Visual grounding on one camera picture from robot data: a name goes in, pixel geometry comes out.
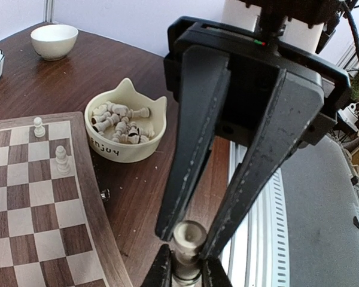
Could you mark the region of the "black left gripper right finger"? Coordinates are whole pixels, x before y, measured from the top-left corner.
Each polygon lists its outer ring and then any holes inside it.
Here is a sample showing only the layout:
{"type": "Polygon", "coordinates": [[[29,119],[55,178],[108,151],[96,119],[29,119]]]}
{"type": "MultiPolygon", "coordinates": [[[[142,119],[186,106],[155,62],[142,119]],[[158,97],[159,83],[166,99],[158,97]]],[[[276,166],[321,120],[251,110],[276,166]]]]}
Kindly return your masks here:
{"type": "Polygon", "coordinates": [[[217,258],[206,259],[202,263],[203,287],[232,287],[221,262],[217,258]]]}

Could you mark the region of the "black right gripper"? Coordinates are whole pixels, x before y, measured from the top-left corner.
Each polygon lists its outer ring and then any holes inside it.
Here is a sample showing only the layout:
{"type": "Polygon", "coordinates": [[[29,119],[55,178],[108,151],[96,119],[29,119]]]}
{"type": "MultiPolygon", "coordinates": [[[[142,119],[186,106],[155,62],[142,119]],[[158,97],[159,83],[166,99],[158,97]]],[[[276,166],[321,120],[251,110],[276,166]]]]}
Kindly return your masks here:
{"type": "Polygon", "coordinates": [[[227,24],[180,17],[168,42],[166,86],[179,116],[156,236],[170,241],[185,216],[214,136],[251,144],[200,253],[216,258],[296,143],[315,145],[336,125],[351,85],[343,69],[315,54],[227,24]]]}

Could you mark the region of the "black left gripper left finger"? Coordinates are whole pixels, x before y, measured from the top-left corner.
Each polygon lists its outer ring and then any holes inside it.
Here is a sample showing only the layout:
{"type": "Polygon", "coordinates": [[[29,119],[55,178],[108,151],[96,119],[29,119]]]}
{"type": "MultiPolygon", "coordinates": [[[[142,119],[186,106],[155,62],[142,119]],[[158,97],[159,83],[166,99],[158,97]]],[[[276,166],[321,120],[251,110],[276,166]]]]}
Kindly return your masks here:
{"type": "Polygon", "coordinates": [[[171,287],[171,250],[161,245],[141,287],[171,287]]]}

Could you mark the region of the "white pawn chess piece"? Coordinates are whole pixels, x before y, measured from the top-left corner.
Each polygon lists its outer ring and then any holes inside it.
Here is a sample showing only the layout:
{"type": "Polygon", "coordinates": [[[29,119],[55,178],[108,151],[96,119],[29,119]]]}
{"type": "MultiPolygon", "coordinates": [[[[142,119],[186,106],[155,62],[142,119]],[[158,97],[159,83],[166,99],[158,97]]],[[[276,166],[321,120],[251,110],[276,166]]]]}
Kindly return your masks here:
{"type": "Polygon", "coordinates": [[[41,117],[34,118],[34,135],[36,138],[45,136],[45,127],[43,126],[41,117]]]}

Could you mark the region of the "wooden chess board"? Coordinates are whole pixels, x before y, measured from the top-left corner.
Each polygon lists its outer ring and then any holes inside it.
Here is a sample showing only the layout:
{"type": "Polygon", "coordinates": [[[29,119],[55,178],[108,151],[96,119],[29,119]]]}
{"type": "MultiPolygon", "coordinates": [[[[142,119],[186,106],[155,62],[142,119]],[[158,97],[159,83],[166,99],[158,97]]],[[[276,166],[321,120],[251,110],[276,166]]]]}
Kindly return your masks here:
{"type": "Polygon", "coordinates": [[[0,286],[130,286],[80,112],[0,121],[0,286]],[[71,171],[57,171],[62,145],[71,171]]]}

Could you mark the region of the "cream cat ear bowl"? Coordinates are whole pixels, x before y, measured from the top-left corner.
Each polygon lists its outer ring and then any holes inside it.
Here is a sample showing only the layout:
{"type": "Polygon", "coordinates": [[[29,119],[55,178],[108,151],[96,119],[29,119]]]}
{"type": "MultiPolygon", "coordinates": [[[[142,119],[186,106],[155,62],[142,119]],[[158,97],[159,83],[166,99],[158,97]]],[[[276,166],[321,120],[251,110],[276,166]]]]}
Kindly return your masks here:
{"type": "Polygon", "coordinates": [[[166,130],[167,98],[137,92],[129,78],[87,104],[84,121],[91,148],[103,158],[134,163],[153,154],[166,130]]]}

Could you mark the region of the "plain white round bowl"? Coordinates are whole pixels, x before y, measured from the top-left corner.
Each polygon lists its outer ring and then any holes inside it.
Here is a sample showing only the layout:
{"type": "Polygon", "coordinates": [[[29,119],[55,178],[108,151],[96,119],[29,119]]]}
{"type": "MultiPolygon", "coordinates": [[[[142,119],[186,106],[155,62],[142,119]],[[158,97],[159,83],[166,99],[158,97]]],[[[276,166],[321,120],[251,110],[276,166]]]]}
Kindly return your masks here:
{"type": "Polygon", "coordinates": [[[31,43],[37,55],[44,60],[55,61],[68,55],[78,34],[78,29],[70,25],[45,25],[31,32],[31,43]]]}

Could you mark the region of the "aluminium front rail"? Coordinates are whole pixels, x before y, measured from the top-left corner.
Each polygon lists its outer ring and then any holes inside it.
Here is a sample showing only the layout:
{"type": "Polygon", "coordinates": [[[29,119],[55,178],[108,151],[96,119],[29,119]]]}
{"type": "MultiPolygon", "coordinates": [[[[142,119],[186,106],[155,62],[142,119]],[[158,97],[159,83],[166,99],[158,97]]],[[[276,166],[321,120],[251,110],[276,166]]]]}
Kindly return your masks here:
{"type": "Polygon", "coordinates": [[[220,260],[232,286],[289,286],[290,251],[281,170],[265,184],[223,249],[220,260]]]}

